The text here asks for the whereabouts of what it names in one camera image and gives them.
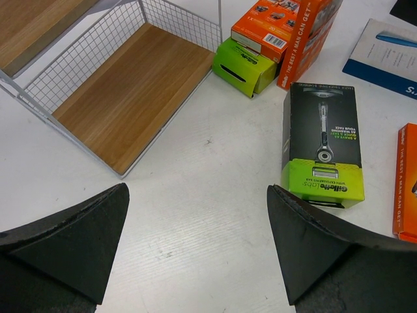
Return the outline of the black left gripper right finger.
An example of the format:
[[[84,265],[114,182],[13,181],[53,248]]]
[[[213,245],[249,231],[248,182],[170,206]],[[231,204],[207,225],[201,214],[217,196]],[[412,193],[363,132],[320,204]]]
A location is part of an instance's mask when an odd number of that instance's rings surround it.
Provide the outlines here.
[[[415,312],[416,244],[361,228],[267,188],[270,226],[297,312]]]

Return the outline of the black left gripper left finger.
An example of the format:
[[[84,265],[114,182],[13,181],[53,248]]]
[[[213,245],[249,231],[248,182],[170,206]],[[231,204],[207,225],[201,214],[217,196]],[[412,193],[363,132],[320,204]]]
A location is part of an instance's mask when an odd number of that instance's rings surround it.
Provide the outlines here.
[[[2,312],[95,312],[128,212],[119,183],[77,205],[1,232]]]

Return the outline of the blue white Harry's box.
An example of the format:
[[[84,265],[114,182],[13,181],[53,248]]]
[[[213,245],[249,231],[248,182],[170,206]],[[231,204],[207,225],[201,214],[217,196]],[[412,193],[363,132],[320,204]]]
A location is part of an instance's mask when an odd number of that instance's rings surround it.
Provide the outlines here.
[[[416,99],[416,31],[369,19],[342,72]]]

